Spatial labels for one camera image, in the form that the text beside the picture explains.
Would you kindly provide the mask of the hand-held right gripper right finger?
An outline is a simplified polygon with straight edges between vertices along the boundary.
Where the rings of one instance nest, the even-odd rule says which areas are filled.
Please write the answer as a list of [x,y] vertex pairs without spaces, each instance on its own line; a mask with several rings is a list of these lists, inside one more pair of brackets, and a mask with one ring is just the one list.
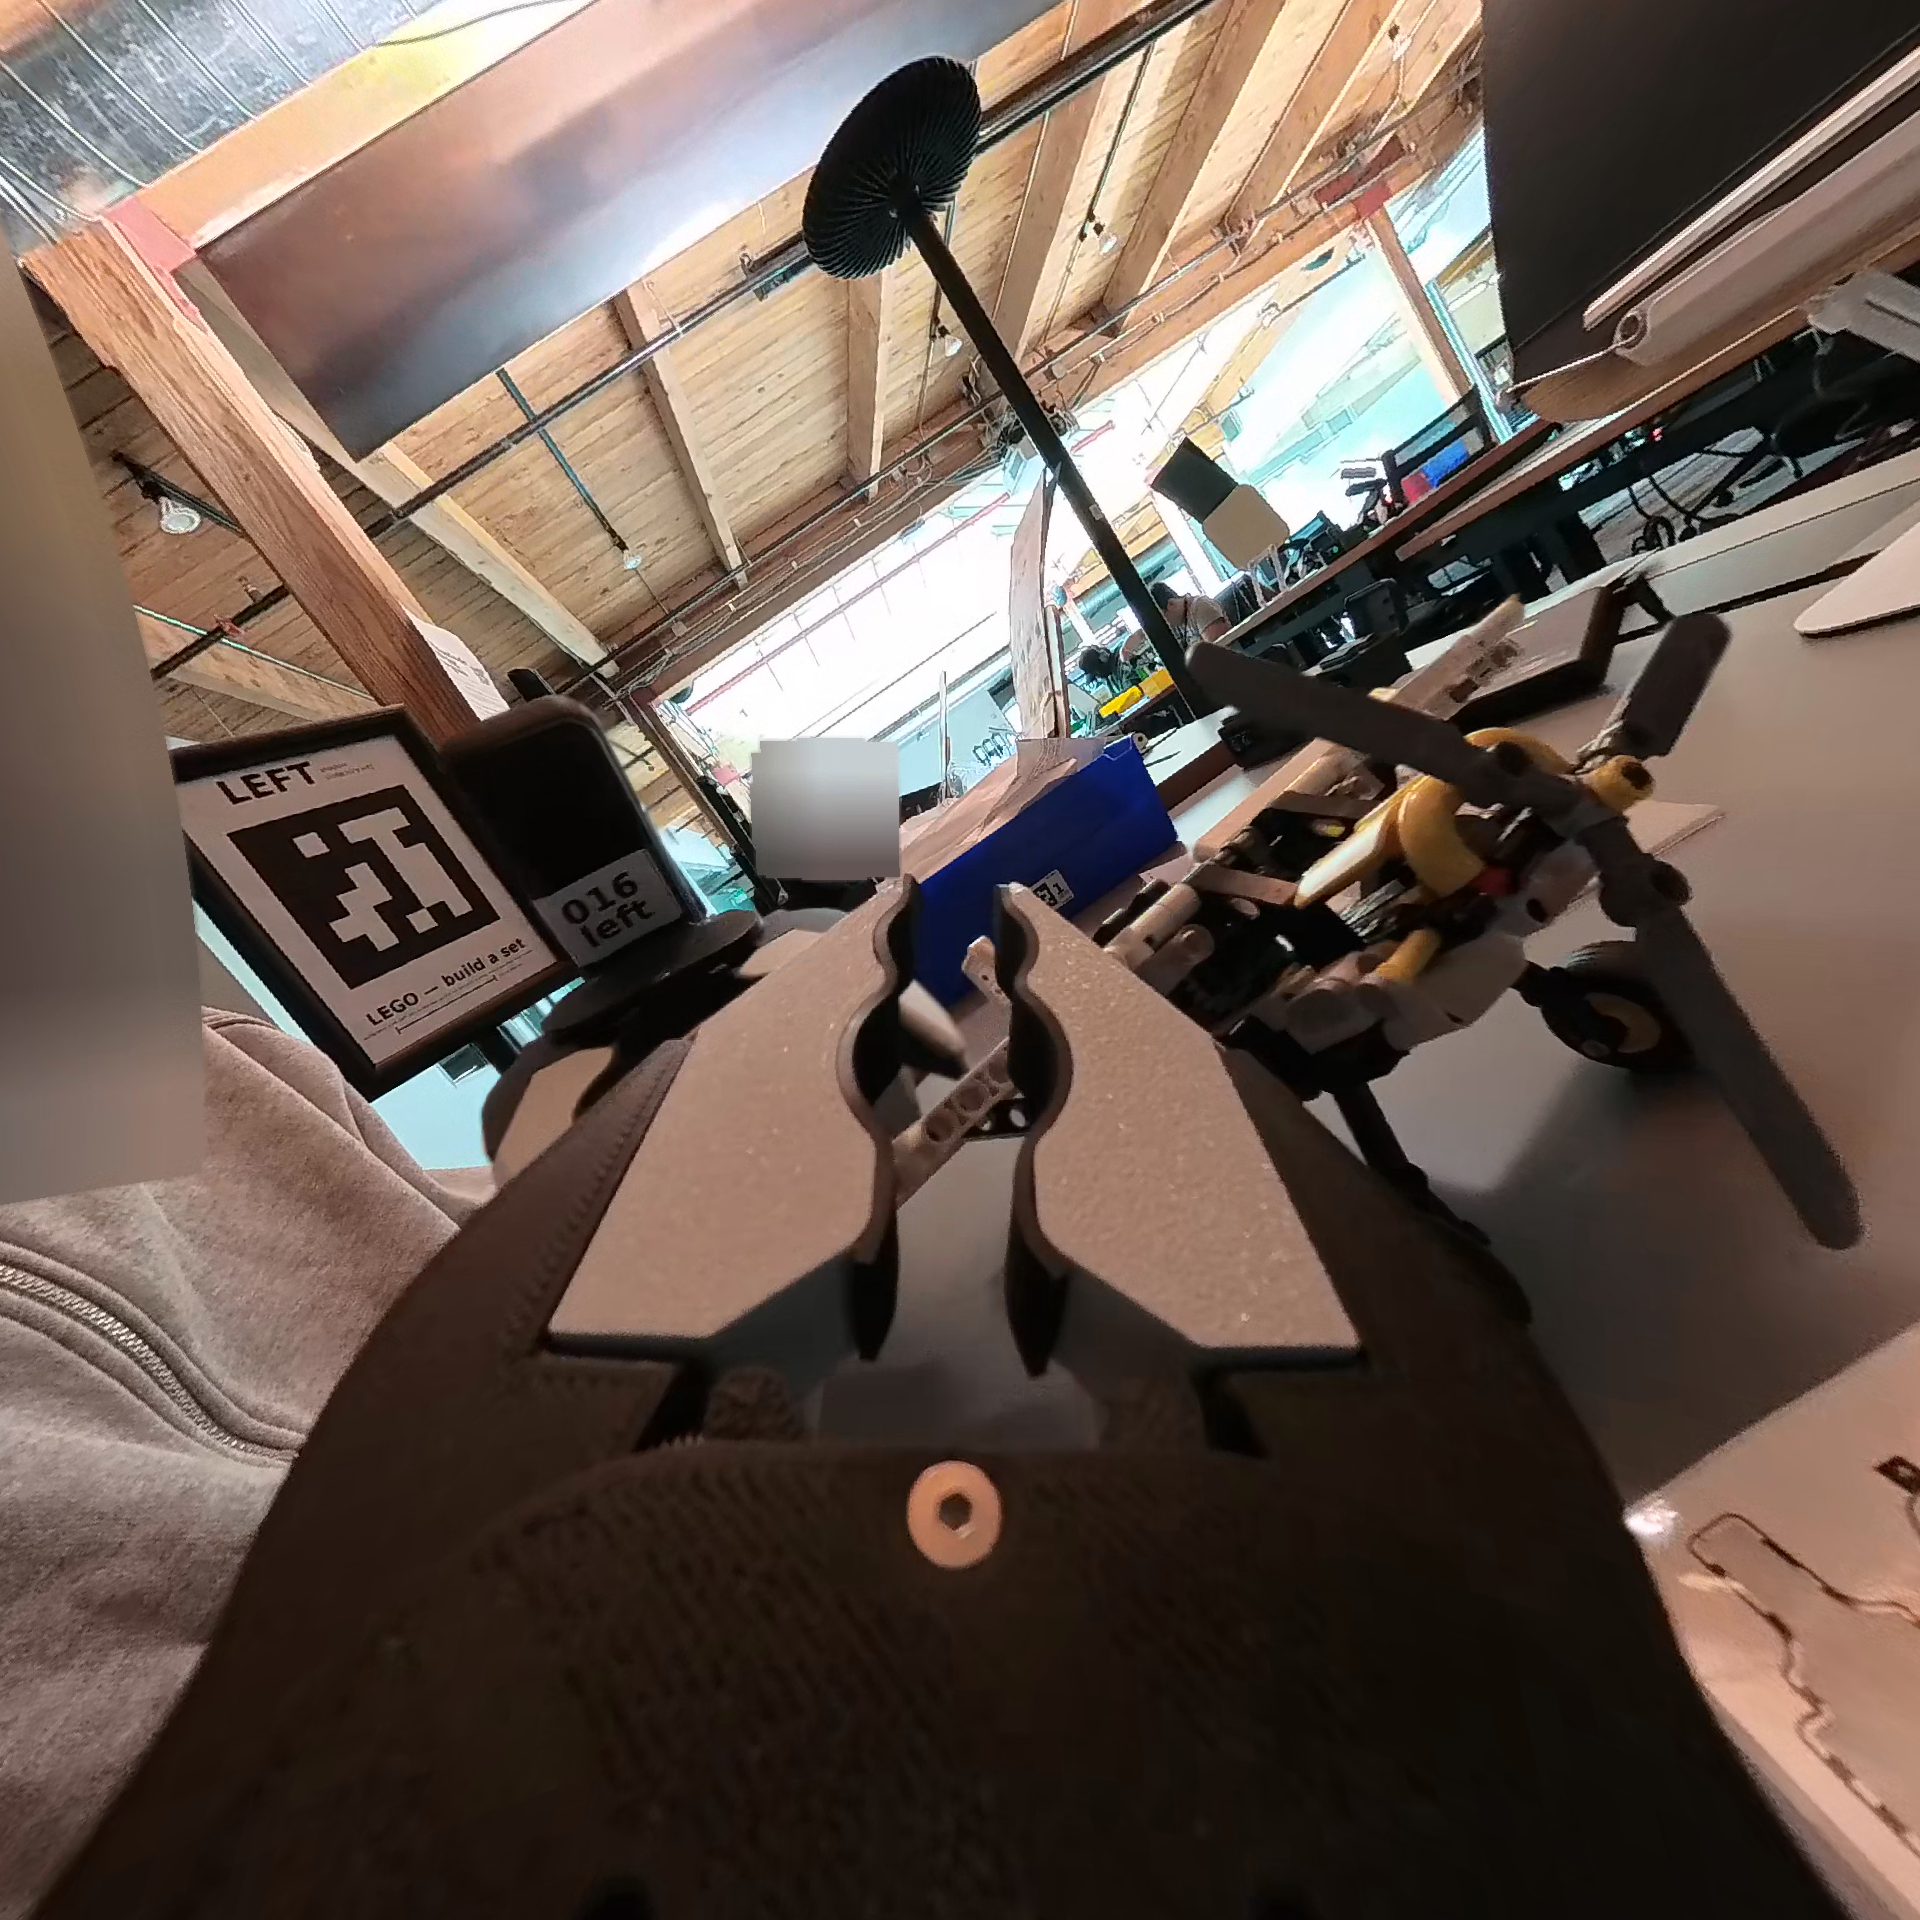
[[1358,1328],[1221,1048],[1031,888],[997,896],[1029,1123],[1004,1303],[1029,1376],[1329,1367]]

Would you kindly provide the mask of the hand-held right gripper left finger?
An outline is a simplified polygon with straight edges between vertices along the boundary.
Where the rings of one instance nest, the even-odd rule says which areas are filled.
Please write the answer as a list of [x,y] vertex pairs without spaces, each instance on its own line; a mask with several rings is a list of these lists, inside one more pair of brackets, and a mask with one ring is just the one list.
[[876,1357],[917,886],[884,882],[697,1029],[549,1334],[668,1361]]

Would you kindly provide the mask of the white lego beam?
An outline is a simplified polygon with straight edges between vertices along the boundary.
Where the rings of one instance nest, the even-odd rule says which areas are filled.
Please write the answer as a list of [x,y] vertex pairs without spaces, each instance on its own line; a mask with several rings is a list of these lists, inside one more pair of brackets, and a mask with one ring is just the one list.
[[998,986],[997,944],[976,938],[964,958],[964,975],[1006,1013],[1004,1040],[960,1073],[922,1119],[894,1139],[894,1200],[917,1195],[956,1153],[972,1139],[1022,1139],[1031,1130],[1034,1108],[1010,1069],[1013,998]]

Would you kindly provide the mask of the lego airplane model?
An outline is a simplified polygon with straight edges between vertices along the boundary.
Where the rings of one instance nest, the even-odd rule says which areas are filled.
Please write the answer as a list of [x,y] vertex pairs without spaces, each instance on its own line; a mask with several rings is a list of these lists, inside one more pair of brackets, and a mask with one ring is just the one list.
[[1485,1235],[1429,1188],[1372,1086],[1520,996],[1583,1060],[1710,1080],[1804,1228],[1855,1247],[1863,1217],[1837,1151],[1690,929],[1690,886],[1634,834],[1727,619],[1673,617],[1570,753],[1461,726],[1520,627],[1505,600],[1385,691],[1198,644],[1189,667],[1231,717],[1323,735],[1095,942],[1286,1090],[1329,1098],[1358,1158],[1464,1242]]

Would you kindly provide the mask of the sticker sheet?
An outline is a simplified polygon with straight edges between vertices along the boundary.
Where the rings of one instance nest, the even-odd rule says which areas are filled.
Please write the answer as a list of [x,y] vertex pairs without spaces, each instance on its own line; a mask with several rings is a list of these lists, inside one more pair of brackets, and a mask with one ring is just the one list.
[[1853,1917],[1916,1917],[1916,1328],[1627,1508],[1682,1653]]

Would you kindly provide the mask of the paper notice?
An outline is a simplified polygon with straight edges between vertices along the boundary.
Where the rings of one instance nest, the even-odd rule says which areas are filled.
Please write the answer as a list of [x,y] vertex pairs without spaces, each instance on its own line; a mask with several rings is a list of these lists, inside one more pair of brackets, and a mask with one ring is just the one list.
[[460,701],[476,721],[509,712],[509,700],[492,684],[492,674],[482,667],[482,661],[476,661],[476,653],[460,638],[432,623],[420,615],[408,617],[420,644],[429,648],[429,653],[433,653],[446,684],[456,688]]

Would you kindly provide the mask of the blue plastic bin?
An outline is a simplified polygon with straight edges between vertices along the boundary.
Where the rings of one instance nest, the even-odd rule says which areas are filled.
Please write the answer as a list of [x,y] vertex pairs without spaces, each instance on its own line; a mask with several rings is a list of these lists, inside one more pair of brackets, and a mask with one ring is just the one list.
[[992,930],[1006,882],[1041,891],[1065,913],[1108,898],[1177,852],[1177,825],[1133,737],[1044,791],[1013,822],[935,871],[917,907],[917,982],[936,1003],[972,994],[964,958]]

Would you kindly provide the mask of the crumpled white paper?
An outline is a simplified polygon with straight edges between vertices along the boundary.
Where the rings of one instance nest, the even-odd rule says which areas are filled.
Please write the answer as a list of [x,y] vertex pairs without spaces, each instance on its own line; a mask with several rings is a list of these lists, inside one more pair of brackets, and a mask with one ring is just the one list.
[[926,882],[1110,743],[1110,737],[1018,737],[1017,753],[998,762],[968,794],[902,825],[897,875]]

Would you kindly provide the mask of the tall cardboard board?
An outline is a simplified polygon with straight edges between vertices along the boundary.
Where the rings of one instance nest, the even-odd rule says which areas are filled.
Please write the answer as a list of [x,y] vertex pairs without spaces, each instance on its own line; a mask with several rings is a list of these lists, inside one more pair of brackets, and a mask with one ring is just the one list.
[[1062,623],[1044,585],[1055,479],[1037,479],[1022,506],[1010,549],[1010,664],[1017,680],[1018,737],[1072,737],[1068,669]]

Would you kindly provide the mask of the black square panel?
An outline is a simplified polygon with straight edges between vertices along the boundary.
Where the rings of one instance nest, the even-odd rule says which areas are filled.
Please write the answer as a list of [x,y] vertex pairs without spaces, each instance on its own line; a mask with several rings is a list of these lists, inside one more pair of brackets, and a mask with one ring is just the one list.
[[1182,439],[1151,477],[1151,491],[1189,520],[1204,524],[1234,496],[1238,477],[1193,439]]

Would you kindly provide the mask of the dark flat box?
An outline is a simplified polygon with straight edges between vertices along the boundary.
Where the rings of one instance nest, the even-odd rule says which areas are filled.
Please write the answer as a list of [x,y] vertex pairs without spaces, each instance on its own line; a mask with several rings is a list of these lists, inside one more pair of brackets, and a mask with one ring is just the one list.
[[1597,694],[1634,607],[1666,615],[1638,570],[1604,568],[1526,607],[1520,657],[1455,716],[1455,730],[1520,729]]

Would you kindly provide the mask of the long wooden desk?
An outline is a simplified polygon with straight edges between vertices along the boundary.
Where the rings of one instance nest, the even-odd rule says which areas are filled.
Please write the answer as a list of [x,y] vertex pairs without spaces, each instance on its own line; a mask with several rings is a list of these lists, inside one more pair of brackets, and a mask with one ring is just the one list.
[[1549,538],[1559,558],[1587,576],[1597,568],[1597,545],[1582,524],[1583,506],[1627,493],[1724,439],[1756,435],[1754,446],[1773,454],[1787,417],[1836,406],[1787,385],[1715,385],[1666,409],[1644,401],[1553,439],[1549,420],[1530,420],[1520,435],[1520,457],[1479,454],[1455,468],[1441,491],[1284,589],[1225,644],[1254,653],[1291,648],[1340,619],[1345,603],[1378,582],[1420,590],[1437,568],[1492,564],[1530,538]]

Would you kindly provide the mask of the dark panel with white rail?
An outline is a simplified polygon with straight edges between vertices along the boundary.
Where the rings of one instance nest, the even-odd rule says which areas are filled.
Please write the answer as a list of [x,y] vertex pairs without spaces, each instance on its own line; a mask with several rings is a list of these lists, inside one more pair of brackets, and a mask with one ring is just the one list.
[[1599,417],[1916,278],[1916,2],[1485,2],[1515,388]]

